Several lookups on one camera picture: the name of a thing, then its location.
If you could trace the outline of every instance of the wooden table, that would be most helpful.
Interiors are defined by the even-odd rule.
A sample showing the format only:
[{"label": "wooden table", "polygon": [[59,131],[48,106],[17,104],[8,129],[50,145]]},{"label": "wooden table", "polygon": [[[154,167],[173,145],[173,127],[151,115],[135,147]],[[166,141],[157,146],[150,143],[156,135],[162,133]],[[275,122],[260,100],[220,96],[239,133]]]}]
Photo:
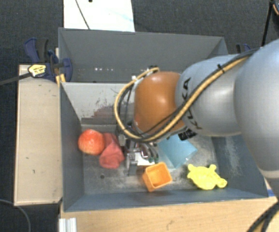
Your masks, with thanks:
[{"label": "wooden table", "polygon": [[[244,232],[275,197],[215,203],[195,203],[149,208],[64,213],[61,218],[77,218],[78,232]],[[268,232],[279,232],[279,216]]]}]

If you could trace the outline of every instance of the yellow toy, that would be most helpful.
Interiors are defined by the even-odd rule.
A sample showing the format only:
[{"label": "yellow toy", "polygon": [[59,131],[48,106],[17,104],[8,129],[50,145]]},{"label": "yellow toy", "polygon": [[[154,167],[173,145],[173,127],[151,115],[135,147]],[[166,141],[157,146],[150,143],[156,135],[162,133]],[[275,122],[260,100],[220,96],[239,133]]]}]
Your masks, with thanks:
[{"label": "yellow toy", "polygon": [[227,181],[222,179],[216,172],[216,165],[211,164],[207,167],[195,167],[192,164],[188,165],[189,173],[187,178],[191,179],[196,186],[204,190],[212,190],[216,185],[219,188],[224,188]]}]

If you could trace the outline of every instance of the orange plastic cup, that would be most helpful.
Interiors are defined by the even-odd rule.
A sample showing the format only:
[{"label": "orange plastic cup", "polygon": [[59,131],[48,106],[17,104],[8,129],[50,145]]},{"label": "orange plastic cup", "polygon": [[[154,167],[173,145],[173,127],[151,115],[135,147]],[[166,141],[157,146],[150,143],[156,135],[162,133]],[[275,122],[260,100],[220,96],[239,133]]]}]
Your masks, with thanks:
[{"label": "orange plastic cup", "polygon": [[143,180],[149,192],[164,187],[173,181],[164,162],[147,167],[143,174]]}]

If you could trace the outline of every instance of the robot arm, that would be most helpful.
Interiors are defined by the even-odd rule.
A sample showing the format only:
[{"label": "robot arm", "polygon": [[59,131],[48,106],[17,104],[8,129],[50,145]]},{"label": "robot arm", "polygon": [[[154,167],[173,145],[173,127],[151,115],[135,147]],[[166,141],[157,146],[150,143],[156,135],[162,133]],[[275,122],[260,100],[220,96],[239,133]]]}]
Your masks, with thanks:
[{"label": "robot arm", "polygon": [[[157,71],[150,70],[139,79]],[[151,74],[145,79],[135,91],[135,115],[129,128],[119,118],[118,104],[136,80],[116,99],[116,119],[130,140],[151,144],[186,128],[206,136],[242,134],[258,168],[279,196],[279,39],[259,50],[196,63],[178,80],[176,73]],[[161,92],[152,88],[156,83]],[[156,107],[158,113],[165,111],[157,118],[159,123],[152,121],[154,116],[143,122]]]}]

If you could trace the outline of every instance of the clamp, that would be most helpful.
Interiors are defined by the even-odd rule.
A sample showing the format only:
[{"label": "clamp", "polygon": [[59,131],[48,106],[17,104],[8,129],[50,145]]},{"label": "clamp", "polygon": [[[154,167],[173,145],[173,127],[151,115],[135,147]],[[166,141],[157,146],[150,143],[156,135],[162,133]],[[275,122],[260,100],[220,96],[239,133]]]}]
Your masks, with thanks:
[{"label": "clamp", "polygon": [[45,78],[55,82],[59,76],[64,76],[69,82],[72,78],[73,67],[69,58],[64,58],[61,63],[53,50],[47,51],[48,39],[30,38],[24,43],[25,53],[33,65],[28,68],[34,78]]}]

